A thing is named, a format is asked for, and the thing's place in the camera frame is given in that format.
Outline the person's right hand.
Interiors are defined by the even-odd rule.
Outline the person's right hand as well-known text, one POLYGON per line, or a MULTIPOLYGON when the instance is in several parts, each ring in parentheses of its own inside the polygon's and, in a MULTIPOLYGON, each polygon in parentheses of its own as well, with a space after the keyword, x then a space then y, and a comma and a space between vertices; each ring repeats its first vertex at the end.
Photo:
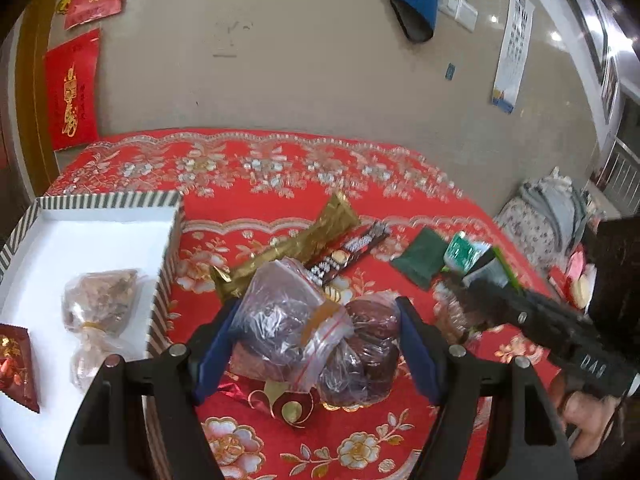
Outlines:
POLYGON ((561 426, 566 428, 572 425, 579 430, 578 436, 570 444, 570 455, 574 460, 582 460, 597 452, 611 432, 608 423, 620 405, 620 399, 614 396, 598 399, 582 391, 569 392, 563 373, 552 379, 548 393, 561 426))

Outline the person's right forearm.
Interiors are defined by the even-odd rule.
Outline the person's right forearm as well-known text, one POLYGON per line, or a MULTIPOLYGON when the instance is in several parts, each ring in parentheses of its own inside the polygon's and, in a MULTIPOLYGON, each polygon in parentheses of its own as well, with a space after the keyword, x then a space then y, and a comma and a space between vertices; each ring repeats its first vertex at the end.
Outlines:
MULTIPOLYGON (((590 248, 598 273, 588 314, 602 346, 639 369, 639 218, 603 221, 590 248)), ((610 433, 576 463, 582 479, 639 477, 639 389, 624 387, 610 433)))

